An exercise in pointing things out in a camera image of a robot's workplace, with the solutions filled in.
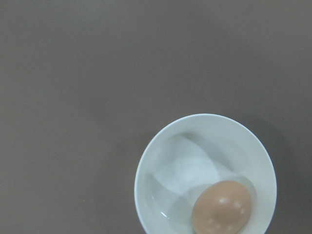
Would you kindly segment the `brown egg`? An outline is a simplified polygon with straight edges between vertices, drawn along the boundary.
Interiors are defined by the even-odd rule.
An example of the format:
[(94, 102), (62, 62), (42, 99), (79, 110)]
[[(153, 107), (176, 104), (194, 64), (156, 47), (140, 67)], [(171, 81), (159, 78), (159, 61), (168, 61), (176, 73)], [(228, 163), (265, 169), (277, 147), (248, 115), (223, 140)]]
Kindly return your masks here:
[(206, 189), (192, 210), (192, 226), (197, 234), (236, 234), (250, 218), (252, 197), (236, 181), (221, 181)]

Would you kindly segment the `white ceramic bowl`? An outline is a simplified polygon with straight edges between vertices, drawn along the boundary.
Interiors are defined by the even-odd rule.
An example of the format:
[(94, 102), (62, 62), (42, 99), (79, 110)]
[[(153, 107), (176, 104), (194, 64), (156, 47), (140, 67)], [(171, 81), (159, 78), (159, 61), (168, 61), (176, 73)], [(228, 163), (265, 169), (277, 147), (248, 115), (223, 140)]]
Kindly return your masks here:
[(277, 183), (261, 141), (228, 117), (195, 114), (160, 130), (139, 161), (134, 200), (147, 234), (191, 234), (196, 199), (213, 184), (234, 180), (253, 201), (243, 234), (263, 234), (272, 220)]

